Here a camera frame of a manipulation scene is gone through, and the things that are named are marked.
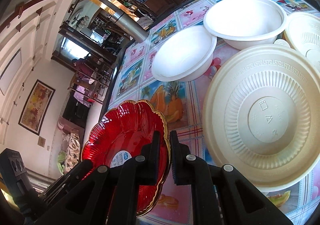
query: printed tablecloth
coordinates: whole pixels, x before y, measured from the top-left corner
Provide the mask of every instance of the printed tablecloth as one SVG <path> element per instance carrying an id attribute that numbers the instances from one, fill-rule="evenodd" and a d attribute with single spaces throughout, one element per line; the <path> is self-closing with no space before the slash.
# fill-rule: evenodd
<path id="1" fill-rule="evenodd" d="M 192 154 L 205 159 L 209 164 L 213 162 L 204 144 L 201 119 L 204 96 L 217 70 L 239 50 L 218 38 L 210 68 L 204 75 L 190 82 L 155 80 L 151 74 L 151 65 L 157 51 L 169 36 L 189 26 L 203 25 L 205 13 L 219 1 L 221 0 L 196 0 L 153 27 L 143 43 L 131 45 L 125 52 L 109 106 L 109 109 L 117 107 L 128 99 L 151 101 L 166 116 L 169 129 L 177 131 L 180 143 L 188 145 Z M 303 11 L 320 17 L 320 13 L 303 0 L 273 1 L 281 5 L 288 14 Z M 304 224 L 320 201 L 320 164 L 300 182 L 285 190 L 270 192 L 267 196 L 280 198 L 279 209 L 295 225 Z M 192 224 L 192 220 L 190 186 L 174 185 L 170 171 L 157 205 L 151 212 L 140 217 L 138 223 Z"/>

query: picture frame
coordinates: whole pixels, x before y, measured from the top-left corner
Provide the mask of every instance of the picture frame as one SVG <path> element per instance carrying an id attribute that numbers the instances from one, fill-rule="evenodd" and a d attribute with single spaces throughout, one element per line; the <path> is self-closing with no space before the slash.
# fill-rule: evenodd
<path id="1" fill-rule="evenodd" d="M 21 49 L 19 49 L 10 59 L 7 66 L 0 75 L 0 91 L 5 95 L 12 80 L 22 65 Z"/>
<path id="2" fill-rule="evenodd" d="M 37 80 L 33 85 L 19 119 L 19 125 L 39 135 L 44 116 L 55 89 Z"/>

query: gold trim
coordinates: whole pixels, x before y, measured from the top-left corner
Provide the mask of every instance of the gold trim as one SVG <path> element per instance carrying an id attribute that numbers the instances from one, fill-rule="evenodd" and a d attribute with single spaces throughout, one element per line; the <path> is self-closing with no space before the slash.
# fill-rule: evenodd
<path id="1" fill-rule="evenodd" d="M 167 166 L 166 166 L 166 169 L 164 170 L 164 174 L 162 175 L 159 183 L 157 184 L 157 189 L 156 189 L 156 194 L 155 196 L 153 196 L 153 199 L 152 201 L 150 202 L 150 204 L 142 211 L 142 212 L 139 212 L 137 213 L 137 217 L 140 217 L 140 216 L 143 216 L 145 215 L 146 213 L 148 213 L 149 211 L 151 211 L 153 209 L 153 207 L 156 205 L 156 203 L 158 202 L 159 200 L 159 197 L 161 195 L 161 191 L 162 191 L 162 186 L 165 182 L 165 180 L 167 179 L 167 176 L 169 174 L 169 171 L 170 171 L 170 166 L 171 166 L 171 146 L 170 146 L 170 141 L 169 141 L 169 132 L 168 132 L 168 123 L 167 123 L 167 120 L 165 118 L 165 116 L 158 110 L 156 110 L 153 106 L 153 104 L 151 104 L 150 101 L 148 100 L 145 100 L 145 99 L 141 99 L 141 100 L 138 100 L 138 101 L 134 101 L 134 100 L 125 100 L 124 102 L 122 102 L 121 104 L 119 104 L 116 108 L 112 108 L 110 109 L 109 111 L 107 111 L 107 113 L 104 114 L 104 116 L 106 116 L 106 114 L 108 114 L 110 111 L 113 111 L 113 110 L 117 110 L 122 104 L 124 103 L 127 103 L 127 102 L 130 102 L 132 104 L 138 104 L 140 102 L 144 102 L 144 103 L 147 103 L 148 106 L 151 108 L 152 112 L 153 113 L 156 113 L 162 120 L 162 123 L 163 123 L 163 126 L 164 126 L 164 141 L 165 141 L 165 144 L 167 146 L 167 150 L 168 150 L 168 160 L 167 160 Z M 89 134 L 89 137 L 91 136 L 91 133 L 92 133 L 92 130 L 99 124 L 97 123 L 90 131 L 90 134 Z M 84 150 L 84 147 L 89 143 L 89 140 L 86 142 L 86 144 L 83 146 L 82 148 L 82 151 L 81 151 L 81 161 L 82 161 L 82 154 L 83 154 L 83 150 Z"/>

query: beige plastic plate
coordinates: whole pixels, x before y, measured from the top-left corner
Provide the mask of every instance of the beige plastic plate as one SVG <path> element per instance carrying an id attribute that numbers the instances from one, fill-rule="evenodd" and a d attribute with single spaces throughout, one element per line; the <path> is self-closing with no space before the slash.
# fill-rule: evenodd
<path id="1" fill-rule="evenodd" d="M 285 189 L 319 160 L 320 78 L 291 48 L 257 45 L 230 58 L 203 106 L 204 138 L 262 192 Z"/>

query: white paper bowl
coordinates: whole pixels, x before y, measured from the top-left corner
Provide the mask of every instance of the white paper bowl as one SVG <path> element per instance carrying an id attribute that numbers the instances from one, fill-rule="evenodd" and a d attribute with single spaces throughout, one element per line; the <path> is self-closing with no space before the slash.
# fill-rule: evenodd
<path id="1" fill-rule="evenodd" d="M 284 37 L 291 48 L 306 56 L 320 71 L 320 19 L 314 15 L 295 12 L 288 16 Z"/>
<path id="2" fill-rule="evenodd" d="M 203 105 L 204 139 L 262 192 L 294 185 L 320 157 L 320 75 L 282 45 L 257 45 L 218 70 Z"/>
<path id="3" fill-rule="evenodd" d="M 272 0 L 222 0 L 206 13 L 204 26 L 242 50 L 274 43 L 287 26 L 287 14 Z"/>
<path id="4" fill-rule="evenodd" d="M 153 59 L 151 72 L 160 81 L 191 81 L 210 67 L 217 37 L 192 26 L 170 37 Z"/>

